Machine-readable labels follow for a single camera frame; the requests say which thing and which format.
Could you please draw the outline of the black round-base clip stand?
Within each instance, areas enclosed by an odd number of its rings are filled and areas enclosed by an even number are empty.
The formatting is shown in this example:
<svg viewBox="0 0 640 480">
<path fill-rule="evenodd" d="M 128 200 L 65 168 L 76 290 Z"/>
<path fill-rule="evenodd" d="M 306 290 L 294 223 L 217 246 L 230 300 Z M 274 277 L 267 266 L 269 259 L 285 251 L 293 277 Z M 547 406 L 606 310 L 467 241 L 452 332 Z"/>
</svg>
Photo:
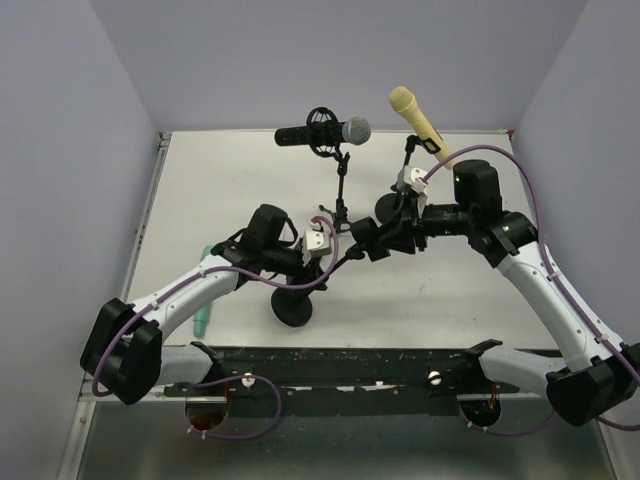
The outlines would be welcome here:
<svg viewBox="0 0 640 480">
<path fill-rule="evenodd" d="M 275 316 L 285 325 L 290 327 L 302 327 L 312 317 L 313 305 L 310 293 L 292 293 L 294 285 L 289 285 L 289 278 L 298 274 L 306 264 L 302 261 L 301 243 L 294 248 L 287 249 L 275 260 L 273 266 L 267 268 L 268 272 L 282 275 L 286 278 L 284 287 L 277 287 L 271 294 L 271 309 Z"/>
</svg>

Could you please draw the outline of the black tripod mic stand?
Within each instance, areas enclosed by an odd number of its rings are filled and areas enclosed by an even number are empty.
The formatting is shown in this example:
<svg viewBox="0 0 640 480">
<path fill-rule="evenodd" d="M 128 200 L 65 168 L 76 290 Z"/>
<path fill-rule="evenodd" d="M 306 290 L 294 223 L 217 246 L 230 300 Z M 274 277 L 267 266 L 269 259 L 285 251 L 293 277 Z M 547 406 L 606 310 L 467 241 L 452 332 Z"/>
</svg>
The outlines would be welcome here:
<svg viewBox="0 0 640 480">
<path fill-rule="evenodd" d="M 327 107 L 316 107 L 311 110 L 306 119 L 306 125 L 311 128 L 309 134 L 310 148 L 312 152 L 321 158 L 333 158 L 337 162 L 338 187 L 334 210 L 320 205 L 319 210 L 327 213 L 333 222 L 333 226 L 338 233 L 346 233 L 350 229 L 348 220 L 348 208 L 344 201 L 344 184 L 348 173 L 350 160 L 349 153 L 343 153 L 340 142 L 327 143 L 323 140 L 328 127 L 322 127 L 321 123 L 338 123 L 338 119 L 333 111 Z"/>
</svg>

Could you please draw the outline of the black microphone with silver grille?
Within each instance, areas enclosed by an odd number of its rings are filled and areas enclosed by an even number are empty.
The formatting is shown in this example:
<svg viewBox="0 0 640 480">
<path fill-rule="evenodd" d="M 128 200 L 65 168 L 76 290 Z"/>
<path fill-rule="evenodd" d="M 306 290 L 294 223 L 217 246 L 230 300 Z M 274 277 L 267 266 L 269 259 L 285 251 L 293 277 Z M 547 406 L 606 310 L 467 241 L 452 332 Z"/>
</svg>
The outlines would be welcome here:
<svg viewBox="0 0 640 480">
<path fill-rule="evenodd" d="M 342 143 L 359 146 L 370 139 L 371 133 L 371 125 L 366 119 L 354 117 L 346 122 L 325 120 L 305 126 L 277 129 L 274 139 L 281 147 L 332 147 Z"/>
</svg>

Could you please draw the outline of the mint green microphone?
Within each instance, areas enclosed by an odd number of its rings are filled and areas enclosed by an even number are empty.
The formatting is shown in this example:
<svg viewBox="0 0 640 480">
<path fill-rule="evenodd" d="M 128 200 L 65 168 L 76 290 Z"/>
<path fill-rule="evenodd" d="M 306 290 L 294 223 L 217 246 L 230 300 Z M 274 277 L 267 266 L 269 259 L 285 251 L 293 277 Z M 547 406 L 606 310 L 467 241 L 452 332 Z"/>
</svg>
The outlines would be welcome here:
<svg viewBox="0 0 640 480">
<path fill-rule="evenodd" d="M 195 338 L 203 339 L 206 335 L 207 327 L 211 317 L 212 304 L 206 304 L 201 307 L 193 316 L 192 333 Z"/>
</svg>

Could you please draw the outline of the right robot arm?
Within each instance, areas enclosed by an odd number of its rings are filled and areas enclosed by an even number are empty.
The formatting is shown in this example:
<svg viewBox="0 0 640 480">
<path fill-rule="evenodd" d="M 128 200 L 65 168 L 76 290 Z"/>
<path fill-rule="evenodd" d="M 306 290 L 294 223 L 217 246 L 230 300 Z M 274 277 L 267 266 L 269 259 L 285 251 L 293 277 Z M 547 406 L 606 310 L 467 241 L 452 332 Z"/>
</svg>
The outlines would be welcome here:
<svg viewBox="0 0 640 480">
<path fill-rule="evenodd" d="M 466 350 L 460 379 L 480 392 L 505 383 L 546 398 L 567 423 L 582 426 L 636 391 L 639 347 L 605 326 L 573 287 L 562 281 L 533 223 L 503 208 L 497 170 L 484 160 L 453 168 L 455 201 L 425 205 L 425 183 L 404 168 L 396 191 L 380 198 L 376 223 L 352 223 L 355 247 L 372 261 L 392 251 L 414 254 L 430 237 L 464 236 L 523 296 L 556 342 L 561 356 L 539 356 L 487 340 Z"/>
</svg>

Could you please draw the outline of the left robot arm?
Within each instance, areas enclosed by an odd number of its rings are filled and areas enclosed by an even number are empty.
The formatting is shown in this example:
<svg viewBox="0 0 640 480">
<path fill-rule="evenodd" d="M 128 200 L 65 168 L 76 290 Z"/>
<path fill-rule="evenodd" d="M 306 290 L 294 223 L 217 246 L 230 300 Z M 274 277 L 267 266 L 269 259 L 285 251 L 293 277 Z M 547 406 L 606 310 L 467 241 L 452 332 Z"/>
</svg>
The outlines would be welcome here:
<svg viewBox="0 0 640 480">
<path fill-rule="evenodd" d="M 201 343 L 168 347 L 166 340 L 200 309 L 249 281 L 308 292 L 329 276 L 320 260 L 338 259 L 332 222 L 316 216 L 302 235 L 285 241 L 288 214 L 263 204 L 248 225 L 215 244 L 197 265 L 169 285 L 137 300 L 114 298 L 97 316 L 80 359 L 96 397 L 116 396 L 131 405 L 156 386 L 188 384 L 201 395 L 222 380 L 214 353 Z"/>
</svg>

